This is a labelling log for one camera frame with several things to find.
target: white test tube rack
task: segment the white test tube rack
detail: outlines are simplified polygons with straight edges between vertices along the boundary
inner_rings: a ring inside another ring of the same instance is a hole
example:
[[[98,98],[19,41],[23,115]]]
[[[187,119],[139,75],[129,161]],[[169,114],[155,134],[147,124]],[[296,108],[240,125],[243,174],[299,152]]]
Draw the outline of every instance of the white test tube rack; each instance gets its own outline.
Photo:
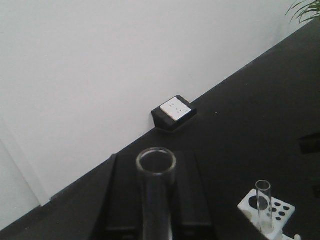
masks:
[[[258,209],[250,205],[250,199],[252,198],[257,198],[257,192],[255,189],[252,189],[237,207],[251,221],[251,223],[259,229],[259,212]],[[269,240],[301,240],[299,235],[295,235],[294,238],[290,238],[283,234],[284,226],[296,210],[295,206],[275,197],[271,197],[271,203],[273,231],[271,233],[263,233],[263,235]]]

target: green plant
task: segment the green plant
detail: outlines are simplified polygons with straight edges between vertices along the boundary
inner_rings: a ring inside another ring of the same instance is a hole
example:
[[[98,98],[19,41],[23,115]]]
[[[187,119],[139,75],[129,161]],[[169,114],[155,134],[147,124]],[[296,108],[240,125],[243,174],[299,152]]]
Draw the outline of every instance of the green plant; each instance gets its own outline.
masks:
[[[320,0],[303,0],[297,3],[296,0],[289,10],[286,12],[286,15],[291,10],[297,10],[291,18],[291,21],[296,18],[299,19],[299,23],[303,23],[312,19],[320,20]]]

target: white outlet faceplate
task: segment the white outlet faceplate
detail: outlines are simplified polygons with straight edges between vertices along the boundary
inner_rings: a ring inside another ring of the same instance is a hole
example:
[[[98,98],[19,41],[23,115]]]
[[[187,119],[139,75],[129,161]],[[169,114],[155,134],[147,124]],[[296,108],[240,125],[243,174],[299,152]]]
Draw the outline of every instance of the white outlet faceplate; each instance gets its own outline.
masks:
[[[162,104],[160,106],[160,109],[164,111],[175,122],[187,113],[191,112],[191,109],[176,97]]]

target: glass cylinder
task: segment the glass cylinder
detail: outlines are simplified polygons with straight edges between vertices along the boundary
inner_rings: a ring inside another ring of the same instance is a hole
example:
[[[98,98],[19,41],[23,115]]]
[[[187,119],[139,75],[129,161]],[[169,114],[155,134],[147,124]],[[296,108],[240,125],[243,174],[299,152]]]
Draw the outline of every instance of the glass cylinder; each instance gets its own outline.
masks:
[[[255,183],[256,200],[259,213],[259,228],[263,234],[270,234],[274,230],[272,218],[271,184],[266,180]]]
[[[175,155],[163,147],[142,151],[136,159],[142,199],[143,240],[172,240],[170,202],[176,180]]]

